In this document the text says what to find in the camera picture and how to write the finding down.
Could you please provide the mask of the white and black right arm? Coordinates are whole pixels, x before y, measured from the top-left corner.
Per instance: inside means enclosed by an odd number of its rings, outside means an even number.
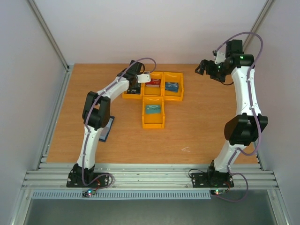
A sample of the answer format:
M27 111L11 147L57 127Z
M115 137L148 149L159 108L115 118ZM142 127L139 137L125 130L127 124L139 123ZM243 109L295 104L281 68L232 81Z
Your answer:
M202 60L195 69L197 74L207 74L211 79L225 82L231 76L236 94L236 115L224 128L225 143L219 155L206 172L189 171L195 188L225 188L234 186L230 169L244 149L260 139L268 124L258 106L254 84L254 61L251 54L243 52L242 40L226 43L225 53L214 51L214 60Z

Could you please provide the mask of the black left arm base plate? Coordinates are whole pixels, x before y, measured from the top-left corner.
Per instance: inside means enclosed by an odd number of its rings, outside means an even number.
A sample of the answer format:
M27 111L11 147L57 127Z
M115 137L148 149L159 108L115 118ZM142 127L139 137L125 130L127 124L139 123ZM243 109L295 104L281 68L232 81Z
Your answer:
M79 173L70 173L67 178L66 187L68 188L103 188L109 184L109 178L107 173L85 173L84 185L82 175Z

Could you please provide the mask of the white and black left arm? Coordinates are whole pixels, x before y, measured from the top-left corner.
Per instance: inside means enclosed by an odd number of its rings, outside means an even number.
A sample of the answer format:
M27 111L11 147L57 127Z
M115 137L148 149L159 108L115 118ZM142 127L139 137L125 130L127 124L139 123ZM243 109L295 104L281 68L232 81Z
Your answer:
M100 135L110 120L111 103L123 92L138 83L138 76L145 70L139 60L132 60L105 88L87 94L82 119L84 138L77 163L74 164L67 178L68 187L100 187L97 180L108 177L108 174L94 173L95 156Z

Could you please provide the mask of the blue card holder wallet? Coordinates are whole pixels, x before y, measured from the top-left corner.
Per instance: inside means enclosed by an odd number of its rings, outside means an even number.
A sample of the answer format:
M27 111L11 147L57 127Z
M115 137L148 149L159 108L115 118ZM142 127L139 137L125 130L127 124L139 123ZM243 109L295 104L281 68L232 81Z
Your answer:
M115 117L114 116L110 116L107 125L103 128L103 130L101 131L101 134L99 136L99 141L100 142L106 142L106 140L107 140L107 138L109 136L109 133L111 131L111 128L112 128L114 120L115 120Z

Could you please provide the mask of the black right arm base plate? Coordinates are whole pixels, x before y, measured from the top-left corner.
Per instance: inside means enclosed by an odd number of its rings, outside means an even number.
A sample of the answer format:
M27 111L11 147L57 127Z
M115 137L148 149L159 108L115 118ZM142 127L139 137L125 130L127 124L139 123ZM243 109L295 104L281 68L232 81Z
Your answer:
M213 175L207 172L191 173L192 186L194 188L233 188L234 182L229 173L215 173Z

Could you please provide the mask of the black VIP credit card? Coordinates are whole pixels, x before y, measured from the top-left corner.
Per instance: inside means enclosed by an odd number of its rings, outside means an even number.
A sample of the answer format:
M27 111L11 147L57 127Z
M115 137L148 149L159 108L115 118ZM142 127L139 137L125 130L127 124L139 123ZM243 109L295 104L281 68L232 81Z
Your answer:
M127 90L127 94L137 94L140 95L141 94L141 88L132 88L130 90Z

